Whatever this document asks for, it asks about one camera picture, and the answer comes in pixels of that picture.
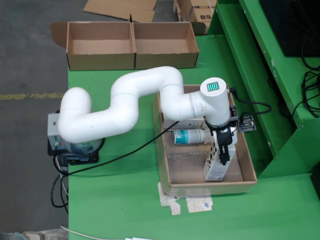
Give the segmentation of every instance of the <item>white robotic arm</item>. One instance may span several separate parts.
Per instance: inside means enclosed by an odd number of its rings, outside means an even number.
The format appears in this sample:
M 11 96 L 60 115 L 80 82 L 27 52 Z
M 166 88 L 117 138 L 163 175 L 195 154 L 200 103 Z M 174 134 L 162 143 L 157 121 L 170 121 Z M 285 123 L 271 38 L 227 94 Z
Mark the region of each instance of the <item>white robotic arm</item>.
M 91 113 L 87 91 L 69 89 L 61 102 L 59 134 L 65 141 L 79 144 L 126 133 L 138 121 L 139 98 L 158 92 L 163 114 L 174 121 L 205 117 L 208 124 L 220 127 L 231 116 L 227 85 L 221 78 L 209 78 L 200 91 L 185 94 L 180 71 L 162 66 L 120 77 L 112 85 L 110 107 L 98 112 Z

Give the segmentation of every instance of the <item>brown cardboard box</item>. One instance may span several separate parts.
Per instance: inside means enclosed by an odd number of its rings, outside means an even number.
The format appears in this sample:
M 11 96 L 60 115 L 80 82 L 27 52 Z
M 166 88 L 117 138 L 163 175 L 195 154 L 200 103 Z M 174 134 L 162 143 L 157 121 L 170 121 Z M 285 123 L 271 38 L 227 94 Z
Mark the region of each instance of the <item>brown cardboard box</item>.
M 155 0 L 88 0 L 83 11 L 130 19 L 135 22 L 152 22 L 156 5 Z
M 210 0 L 209 2 L 212 6 L 212 11 L 214 11 L 217 0 Z M 208 34 L 213 13 L 207 0 L 176 0 L 174 5 L 176 6 L 173 9 L 177 11 L 179 21 L 191 22 L 196 36 Z
M 194 68 L 199 49 L 189 22 L 133 23 L 136 69 Z
M 185 16 L 188 16 L 192 9 L 209 9 L 211 7 L 214 9 L 217 4 L 217 0 L 210 0 L 209 3 L 207 0 L 180 0 L 179 3 L 181 4 L 182 12 Z
M 70 70 L 134 69 L 130 22 L 54 22 L 53 41 L 66 48 Z
M 209 8 L 193 8 L 189 16 L 189 21 L 211 23 L 212 16 L 213 14 Z
M 200 85 L 185 85 L 184 92 L 200 90 Z M 160 109 L 160 95 L 153 100 L 154 134 L 163 131 L 163 115 Z M 170 132 L 156 140 L 159 176 L 162 191 L 170 196 L 203 196 L 238 194 L 250 191 L 258 180 L 251 160 L 245 135 L 238 133 L 234 155 L 222 181 L 205 181 L 203 168 L 211 144 L 174 145 Z

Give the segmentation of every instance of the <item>white box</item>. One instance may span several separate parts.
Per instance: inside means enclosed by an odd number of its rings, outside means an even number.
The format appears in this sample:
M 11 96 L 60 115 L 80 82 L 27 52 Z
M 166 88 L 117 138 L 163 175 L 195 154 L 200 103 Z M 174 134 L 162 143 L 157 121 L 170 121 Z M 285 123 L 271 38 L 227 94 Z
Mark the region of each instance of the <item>white box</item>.
M 206 158 L 203 173 L 204 179 L 206 181 L 222 181 L 226 171 L 231 163 L 232 158 L 236 153 L 235 145 L 229 145 L 229 157 L 230 160 L 226 161 L 225 165 L 220 162 L 220 149 L 218 145 L 214 142 L 211 146 L 210 153 Z

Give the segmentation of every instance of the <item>yellow floor line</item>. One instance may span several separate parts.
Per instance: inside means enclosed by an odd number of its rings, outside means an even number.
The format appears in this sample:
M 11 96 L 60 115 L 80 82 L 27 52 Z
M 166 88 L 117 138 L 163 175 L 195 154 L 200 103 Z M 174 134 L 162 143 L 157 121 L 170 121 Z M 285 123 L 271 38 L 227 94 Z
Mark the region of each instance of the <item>yellow floor line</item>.
M 27 93 L 27 94 L 0 94 L 0 101 L 24 99 L 62 99 L 64 92 L 54 93 Z

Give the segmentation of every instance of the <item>green workbench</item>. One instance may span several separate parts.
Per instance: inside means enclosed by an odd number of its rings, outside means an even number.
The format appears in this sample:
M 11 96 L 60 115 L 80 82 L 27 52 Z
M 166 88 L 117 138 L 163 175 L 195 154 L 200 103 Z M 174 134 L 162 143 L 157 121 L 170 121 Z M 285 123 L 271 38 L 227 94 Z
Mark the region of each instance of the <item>green workbench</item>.
M 224 35 L 198 36 L 200 55 L 195 69 L 181 69 L 186 84 L 220 77 L 248 99 Z M 110 104 L 110 89 L 128 70 L 69 71 L 69 88 L 82 87 L 92 97 L 94 111 Z M 126 154 L 154 137 L 152 101 L 139 100 L 139 120 L 128 133 L 108 137 L 99 152 L 100 163 Z M 251 106 L 238 104 L 239 112 Z M 271 156 L 259 127 L 246 135 L 255 166 Z M 73 166 L 70 170 L 81 167 Z M 119 161 L 69 178 L 69 228 L 107 239 L 132 237 L 153 240 L 311 239 L 320 236 L 320 202 L 308 174 L 260 179 L 252 191 L 213 196 L 213 210 L 189 213 L 179 199 L 181 215 L 161 207 L 156 146 Z M 70 240 L 82 237 L 69 234 Z
M 298 107 L 294 118 L 298 129 L 292 134 L 290 124 L 279 115 L 275 93 L 265 80 L 267 71 L 276 68 L 277 84 L 292 111 L 301 101 L 301 79 L 293 81 L 293 76 L 306 69 L 299 58 L 288 59 L 281 54 L 259 0 L 220 0 L 216 9 L 209 35 L 196 37 L 200 51 L 196 68 L 180 71 L 185 84 L 201 84 L 207 78 L 219 77 L 236 87 L 240 98 L 266 101 L 273 106 L 270 114 L 255 117 L 257 130 L 245 134 L 260 176 L 258 184 L 248 193 L 212 196 L 213 210 L 207 212 L 189 213 L 186 200 L 179 199 L 181 215 L 172 216 L 171 210 L 160 204 L 153 142 L 119 161 L 69 177 L 71 230 L 104 239 L 319 238 L 320 201 L 308 174 L 320 153 L 316 146 L 319 120 Z M 270 69 L 263 66 L 248 23 Z M 308 61 L 320 63 L 318 58 Z M 112 84 L 130 72 L 69 71 L 69 88 L 86 89 L 92 97 L 93 111 L 105 110 L 110 105 Z M 100 163 L 131 152 L 154 137 L 153 98 L 149 95 L 139 99 L 139 120 L 131 131 L 106 139 L 99 152 Z M 260 106 L 236 105 L 239 113 L 261 111 Z M 305 159 L 304 149 L 310 146 L 312 156 Z M 83 167 L 71 166 L 70 170 L 80 168 Z M 83 239 L 73 233 L 69 237 Z

